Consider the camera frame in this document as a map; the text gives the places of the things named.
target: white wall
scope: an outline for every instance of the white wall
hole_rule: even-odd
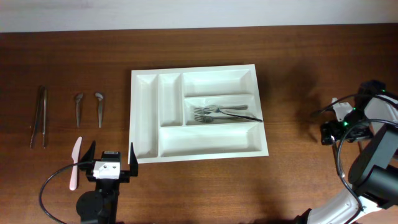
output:
[[[397,0],[2,0],[0,32],[398,22]]]

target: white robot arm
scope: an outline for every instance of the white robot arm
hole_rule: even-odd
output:
[[[363,83],[355,99],[355,107],[332,99],[336,120],[321,126],[322,144],[334,145],[354,123],[367,119],[382,119],[398,124],[398,98],[386,93],[385,85],[375,80]],[[398,125],[387,126],[372,122],[361,126],[349,142],[372,139],[355,160],[349,171],[349,187],[359,198],[362,207],[348,189],[343,189],[324,206],[308,209],[296,217],[296,224],[340,224],[354,223],[357,219],[398,204],[398,169],[389,163],[397,155]]]

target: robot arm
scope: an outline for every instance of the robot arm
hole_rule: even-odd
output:
[[[363,83],[359,94],[377,95],[395,103],[394,106],[379,98],[355,99],[355,107],[336,103],[333,109],[337,119],[321,126],[322,144],[330,145],[340,140],[345,131],[355,123],[367,119],[385,119],[398,122],[398,98],[385,92],[385,85],[377,81]],[[398,205],[398,169],[390,165],[397,155],[398,129],[385,124],[372,123],[360,126],[348,134],[348,141],[372,139],[355,160],[349,171],[351,188],[362,203],[361,212],[350,222],[359,205],[353,195],[343,189],[324,206],[307,210],[295,219],[297,224],[353,223],[371,212]]]
[[[121,169],[120,152],[105,151],[101,159],[94,159],[95,141],[80,162],[94,164],[80,166],[86,171],[89,182],[95,182],[95,190],[84,193],[76,203],[76,211],[83,224],[114,224],[118,208],[119,185],[129,183],[130,177],[138,176],[138,162],[133,146],[130,147],[130,170]]]

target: utensil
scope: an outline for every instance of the utensil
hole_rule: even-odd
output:
[[[98,127],[102,127],[102,107],[104,96],[101,93],[95,93],[95,97],[98,99]]]
[[[195,114],[194,118],[195,121],[203,122],[203,123],[210,123],[213,122],[215,119],[234,119],[231,116],[210,116],[210,115],[199,115]]]
[[[76,122],[77,122],[77,128],[80,127],[80,101],[83,98],[83,94],[77,94],[75,96],[75,102],[76,102]]]
[[[243,118],[243,119],[248,119],[248,120],[251,120],[251,121],[262,122],[262,120],[258,119],[258,118],[252,118],[252,117],[249,117],[249,116],[231,114],[231,113],[224,112],[222,110],[223,110],[222,108],[220,108],[219,106],[216,106],[216,105],[210,105],[210,106],[206,106],[204,108],[198,108],[198,107],[194,107],[193,108],[193,112],[196,113],[196,114],[222,113],[222,114],[225,114],[225,115],[234,116],[236,118]]]
[[[43,148],[45,148],[46,146],[46,142],[45,142],[45,123],[47,120],[47,89],[44,88],[44,100],[43,100]]]
[[[210,114],[212,113],[212,111],[208,111],[208,108],[204,107],[204,108],[193,108],[193,112],[197,113],[197,114]],[[239,105],[239,106],[219,106],[218,107],[221,110],[247,110],[248,106],[247,105]]]
[[[72,150],[73,163],[77,163],[79,160],[81,140],[82,140],[82,137],[78,137],[77,141],[75,143],[75,146],[73,147],[73,150]],[[69,189],[76,190],[76,188],[77,188],[77,166],[73,166],[72,175],[70,176]]]
[[[33,124],[32,136],[30,137],[30,144],[29,148],[33,149],[35,143],[35,136],[37,134],[37,130],[39,129],[40,120],[42,117],[42,110],[43,110],[43,147],[45,147],[45,125],[47,119],[47,90],[44,86],[39,86],[39,93],[36,103],[36,113],[35,113],[35,121]]]

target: knife handle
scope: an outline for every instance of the knife handle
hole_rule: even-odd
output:
[[[70,176],[69,189],[76,190],[77,188],[77,166],[72,168],[72,176]]]

